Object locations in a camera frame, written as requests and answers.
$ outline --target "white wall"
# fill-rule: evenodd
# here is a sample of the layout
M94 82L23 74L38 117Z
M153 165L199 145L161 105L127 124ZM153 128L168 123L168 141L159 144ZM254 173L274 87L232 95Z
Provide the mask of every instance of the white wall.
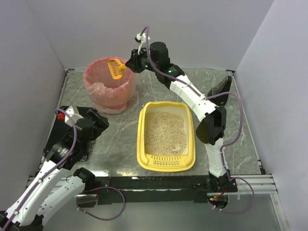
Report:
M65 68L129 58L150 26L181 67L236 70L273 0L27 0Z
M308 1L275 0L235 73L291 230L307 230Z
M24 0L0 1L0 210L42 157L64 70Z

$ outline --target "table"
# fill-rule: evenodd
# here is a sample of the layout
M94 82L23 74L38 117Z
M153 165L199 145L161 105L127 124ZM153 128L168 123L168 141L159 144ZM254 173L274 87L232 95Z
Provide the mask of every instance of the table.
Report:
M217 70L184 70L191 82L204 94L217 85L225 76L232 72ZM67 83L61 100L61 105L94 107L88 97L82 81L83 71L70 70L67 74ZM85 167L98 176L185 176L207 175L209 163L205 146L196 137L196 162L194 166L183 172L162 173L142 168L137 162L136 141L140 110L147 102L175 101L182 102L175 93L158 82L154 73L144 71L136 74L138 84L136 94L128 102L126 110L118 115L103 115L108 118L110 126L103 132L94 144L86 162L78 162L72 172ZM234 83L231 91L237 93ZM237 100L230 96L226 104L227 124L224 142L231 141L238 132L239 105ZM192 113L194 128L199 121ZM259 161L254 142L246 121L239 140L225 149L225 157L232 175L261 174Z

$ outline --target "plastic bag liner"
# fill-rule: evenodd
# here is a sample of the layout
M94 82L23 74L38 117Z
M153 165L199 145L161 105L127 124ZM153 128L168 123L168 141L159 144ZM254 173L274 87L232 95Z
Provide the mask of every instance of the plastic bag liner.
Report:
M86 91L100 113L118 114L125 110L136 91L136 77L129 69L121 79L113 79L107 61L116 57L101 58L91 63L83 73Z

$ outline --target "pink mesh basket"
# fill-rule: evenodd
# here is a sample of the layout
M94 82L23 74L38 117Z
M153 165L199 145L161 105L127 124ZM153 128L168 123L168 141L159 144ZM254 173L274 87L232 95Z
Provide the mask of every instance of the pink mesh basket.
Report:
M91 100L101 113L118 114L125 110L126 105L136 90L134 73L126 68L121 79L113 79L107 61L123 59L117 57L101 58L91 63L83 73L83 83Z

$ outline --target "gray floor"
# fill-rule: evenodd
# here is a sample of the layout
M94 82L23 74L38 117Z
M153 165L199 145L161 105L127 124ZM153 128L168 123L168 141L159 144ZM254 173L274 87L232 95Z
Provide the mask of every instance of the gray floor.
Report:
M217 85L229 72L216 70L185 70L191 82L204 94ZM83 71L70 71L61 105L94 107L82 82ZM110 127L97 139L86 162L75 164L76 168L85 167L96 176L167 176L167 175L206 175L209 170L204 145L196 138L196 162L183 172L161 173L143 169L136 158L137 127L140 110L150 101L176 101L181 98L158 82L154 73L143 72L137 75L136 94L129 101L126 110L119 115L105 115ZM231 91L236 91L234 83ZM231 141L239 126L239 105L229 97L226 105L227 124L225 142ZM194 127L199 121L193 115ZM240 139L225 150L231 174L260 174L257 156L246 121Z
M249 206L251 195L229 196L228 210ZM91 213L111 218L122 204L96 205ZM100 221L76 211L72 199L47 223L44 231L278 231L270 195L256 195L254 207L245 214L213 211L209 204L193 202L128 203L123 214L112 221Z

